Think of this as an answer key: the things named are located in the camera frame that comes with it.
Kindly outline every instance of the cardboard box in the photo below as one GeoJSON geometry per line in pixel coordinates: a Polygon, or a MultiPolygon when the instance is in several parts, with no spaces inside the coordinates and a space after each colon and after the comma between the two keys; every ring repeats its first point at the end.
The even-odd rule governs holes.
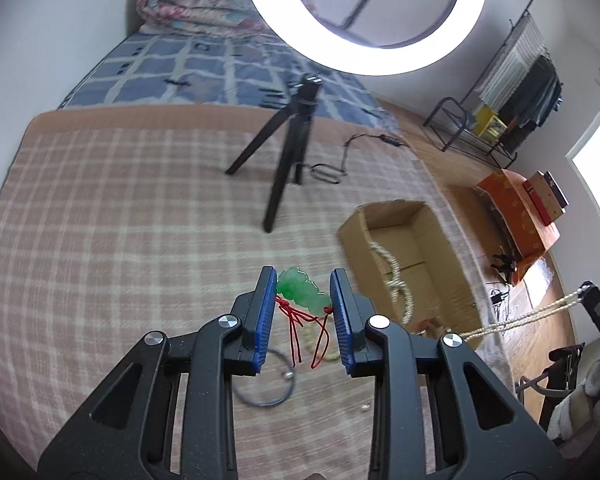
{"type": "MultiPolygon", "coordinates": [[[[395,200],[360,206],[338,230],[361,294],[373,301],[378,313],[402,323],[404,299],[394,304],[386,282],[389,263],[373,250],[372,241],[391,252],[400,263],[400,276],[411,289],[414,313],[407,330],[437,317],[454,332],[481,328],[480,315],[458,257],[438,219],[424,202],[395,200]]],[[[476,348],[480,339],[471,340],[476,348]]]]}
{"type": "Polygon", "coordinates": [[[564,214],[564,208],[560,204],[558,197],[555,195],[553,189],[544,178],[544,174],[542,174],[540,171],[537,171],[534,176],[527,180],[524,186],[526,192],[529,193],[531,200],[534,198],[532,193],[537,195],[542,202],[542,205],[544,205],[544,209],[546,210],[551,222],[554,222],[564,214]]]}
{"type": "Polygon", "coordinates": [[[560,186],[558,186],[555,183],[553,175],[547,171],[542,177],[544,178],[544,180],[547,182],[547,184],[551,188],[551,191],[554,192],[554,195],[557,198],[558,203],[560,204],[560,207],[561,208],[567,207],[569,205],[569,201],[567,200],[567,197],[565,197],[564,193],[560,189],[560,186]]]}

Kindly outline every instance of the floral blanket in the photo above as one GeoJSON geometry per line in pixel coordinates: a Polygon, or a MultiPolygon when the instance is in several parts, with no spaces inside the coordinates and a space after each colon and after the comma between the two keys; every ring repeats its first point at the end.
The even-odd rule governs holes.
{"type": "MultiPolygon", "coordinates": [[[[313,0],[302,1],[315,11],[313,0]]],[[[251,0],[138,0],[137,10],[146,32],[277,39],[251,0]]]]}

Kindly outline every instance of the plaid bed sheet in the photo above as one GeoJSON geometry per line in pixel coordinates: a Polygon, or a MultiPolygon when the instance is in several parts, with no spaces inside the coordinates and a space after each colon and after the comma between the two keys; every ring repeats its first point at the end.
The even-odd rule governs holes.
{"type": "MultiPolygon", "coordinates": [[[[155,116],[159,107],[151,108],[155,116]]],[[[408,149],[360,139],[339,186],[308,178],[287,187],[267,235],[261,221],[281,139],[265,143],[235,178],[223,174],[252,137],[199,128],[25,136],[0,195],[0,427],[31,465],[147,331],[199,329],[253,290],[263,265],[299,266],[328,290],[330,271],[347,268],[336,229],[363,203],[426,202],[483,323],[494,321],[456,218],[408,149]]],[[[346,137],[315,135],[307,160],[335,163],[346,137]]],[[[276,316],[271,347],[288,353],[287,329],[276,316]]],[[[510,383],[501,340],[489,336],[478,351],[510,383]]],[[[240,477],[366,478],[372,411],[360,406],[372,398],[372,382],[351,380],[332,362],[300,365],[295,393],[278,408],[236,400],[240,477]]]]}

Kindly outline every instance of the red box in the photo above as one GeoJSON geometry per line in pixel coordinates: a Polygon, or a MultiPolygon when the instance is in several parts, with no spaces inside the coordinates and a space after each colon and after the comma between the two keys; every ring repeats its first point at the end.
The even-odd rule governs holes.
{"type": "Polygon", "coordinates": [[[522,186],[525,188],[526,192],[529,194],[529,197],[531,198],[531,202],[533,202],[534,205],[536,206],[536,209],[538,209],[538,214],[540,215],[540,219],[542,220],[542,223],[544,225],[551,225],[553,223],[553,221],[551,220],[551,217],[549,216],[549,212],[544,207],[544,204],[542,203],[542,199],[540,198],[540,196],[538,195],[538,193],[536,192],[536,190],[534,189],[532,184],[527,180],[522,186]]]}

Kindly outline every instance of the keyring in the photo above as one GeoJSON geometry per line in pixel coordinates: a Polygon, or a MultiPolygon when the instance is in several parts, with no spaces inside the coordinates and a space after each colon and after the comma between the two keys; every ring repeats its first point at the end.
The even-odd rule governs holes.
{"type": "Polygon", "coordinates": [[[234,390],[235,396],[238,397],[238,399],[244,402],[246,405],[253,406],[254,408],[273,408],[275,406],[279,406],[280,404],[285,402],[285,400],[291,397],[291,394],[293,393],[294,388],[296,387],[296,372],[294,371],[291,363],[289,362],[289,359],[287,359],[282,352],[274,350],[273,348],[270,348],[267,351],[267,354],[273,354],[284,362],[287,368],[287,370],[285,371],[285,375],[291,372],[291,375],[289,375],[289,387],[286,390],[285,394],[279,399],[272,400],[271,402],[255,402],[254,400],[248,399],[247,397],[245,397],[244,394],[240,393],[238,388],[235,387],[235,383],[232,383],[232,388],[234,390]]]}

